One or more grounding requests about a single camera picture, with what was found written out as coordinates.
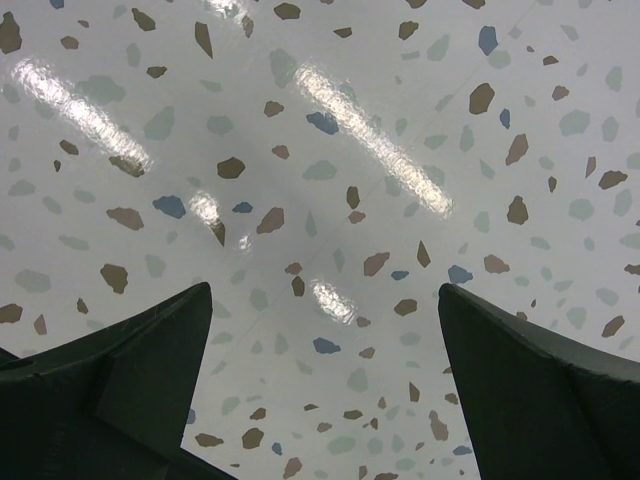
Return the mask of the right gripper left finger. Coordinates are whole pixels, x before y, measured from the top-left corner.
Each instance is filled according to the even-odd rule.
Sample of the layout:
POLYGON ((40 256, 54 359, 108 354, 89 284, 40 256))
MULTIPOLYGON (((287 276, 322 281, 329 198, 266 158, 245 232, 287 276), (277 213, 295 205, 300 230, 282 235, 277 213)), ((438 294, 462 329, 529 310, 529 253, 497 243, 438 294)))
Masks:
POLYGON ((2 478, 229 478, 181 446, 212 313, 201 282, 51 350, 2 351, 2 478))

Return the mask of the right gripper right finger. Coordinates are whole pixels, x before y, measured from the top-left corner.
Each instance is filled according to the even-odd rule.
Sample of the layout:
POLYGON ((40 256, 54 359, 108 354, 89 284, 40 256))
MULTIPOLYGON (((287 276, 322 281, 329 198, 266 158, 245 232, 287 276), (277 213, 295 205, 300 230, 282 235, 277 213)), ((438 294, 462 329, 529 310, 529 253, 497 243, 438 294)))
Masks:
POLYGON ((481 478, 638 478, 638 363, 453 284, 438 315, 481 478))

